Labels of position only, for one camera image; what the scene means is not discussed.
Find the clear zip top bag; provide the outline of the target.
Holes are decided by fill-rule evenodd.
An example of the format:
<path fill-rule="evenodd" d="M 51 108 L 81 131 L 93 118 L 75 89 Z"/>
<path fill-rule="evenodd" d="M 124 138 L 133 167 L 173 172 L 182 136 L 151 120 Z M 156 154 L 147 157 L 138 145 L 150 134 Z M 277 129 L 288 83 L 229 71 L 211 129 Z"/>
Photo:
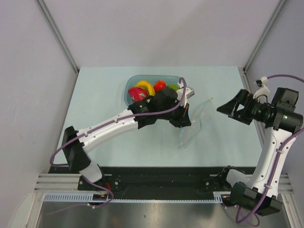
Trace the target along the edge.
<path fill-rule="evenodd" d="M 212 116 L 213 97 L 200 103 L 190 113 L 191 126 L 183 127 L 180 130 L 178 149 L 187 147 L 200 133 Z"/>

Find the green star fruit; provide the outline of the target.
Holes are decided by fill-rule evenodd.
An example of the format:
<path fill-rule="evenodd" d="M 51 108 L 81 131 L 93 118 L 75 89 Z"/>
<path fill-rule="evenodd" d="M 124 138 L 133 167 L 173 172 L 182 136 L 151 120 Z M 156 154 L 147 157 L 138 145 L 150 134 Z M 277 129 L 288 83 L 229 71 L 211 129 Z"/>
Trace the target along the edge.
<path fill-rule="evenodd" d="M 168 84 L 167 87 L 173 89 L 174 91 L 177 91 L 180 88 L 177 84 Z"/>

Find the pink dragon fruit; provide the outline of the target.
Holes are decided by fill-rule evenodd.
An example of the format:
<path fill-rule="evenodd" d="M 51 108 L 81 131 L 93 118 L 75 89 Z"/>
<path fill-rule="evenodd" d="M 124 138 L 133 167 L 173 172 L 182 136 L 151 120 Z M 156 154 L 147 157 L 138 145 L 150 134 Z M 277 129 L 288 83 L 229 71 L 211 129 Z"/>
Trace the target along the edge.
<path fill-rule="evenodd" d="M 148 93 L 139 87 L 131 87 L 128 94 L 133 102 L 141 101 L 148 96 Z"/>

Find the yellow banana bunch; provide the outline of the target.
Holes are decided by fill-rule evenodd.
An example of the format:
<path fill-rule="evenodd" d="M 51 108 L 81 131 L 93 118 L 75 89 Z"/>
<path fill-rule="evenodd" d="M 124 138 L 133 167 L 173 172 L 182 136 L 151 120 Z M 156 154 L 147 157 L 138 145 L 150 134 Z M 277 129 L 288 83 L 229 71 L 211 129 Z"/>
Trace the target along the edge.
<path fill-rule="evenodd" d="M 155 96 L 155 90 L 152 84 L 146 80 L 141 80 L 136 84 L 136 87 L 144 89 L 148 95 Z"/>

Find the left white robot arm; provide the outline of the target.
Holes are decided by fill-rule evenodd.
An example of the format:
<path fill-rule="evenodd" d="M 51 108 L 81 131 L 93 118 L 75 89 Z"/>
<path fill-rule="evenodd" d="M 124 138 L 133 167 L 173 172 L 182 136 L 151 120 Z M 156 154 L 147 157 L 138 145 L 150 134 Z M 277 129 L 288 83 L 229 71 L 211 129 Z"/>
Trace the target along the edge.
<path fill-rule="evenodd" d="M 152 125 L 157 120 L 167 120 L 177 128 L 191 126 L 188 98 L 194 95 L 194 90 L 183 85 L 179 87 L 178 90 L 166 87 L 154 96 L 133 102 L 120 114 L 95 126 L 80 130 L 73 126 L 66 128 L 62 150 L 69 170 L 80 173 L 93 189 L 99 190 L 104 186 L 105 178 L 88 155 L 94 148 L 123 133 Z"/>

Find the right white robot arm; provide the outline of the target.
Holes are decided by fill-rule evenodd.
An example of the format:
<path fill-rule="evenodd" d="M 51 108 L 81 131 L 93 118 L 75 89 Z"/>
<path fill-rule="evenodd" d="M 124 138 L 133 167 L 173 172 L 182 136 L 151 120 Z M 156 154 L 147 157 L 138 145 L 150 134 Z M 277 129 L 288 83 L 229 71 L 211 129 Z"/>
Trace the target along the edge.
<path fill-rule="evenodd" d="M 278 213 L 282 203 L 277 200 L 278 183 L 286 156 L 302 129 L 304 118 L 295 113 L 299 93 L 279 87 L 271 103 L 261 103 L 261 90 L 255 94 L 241 89 L 217 112 L 244 124 L 253 120 L 265 124 L 265 141 L 252 176 L 232 166 L 219 178 L 223 190 L 231 190 L 228 202 L 240 208 L 266 216 Z"/>

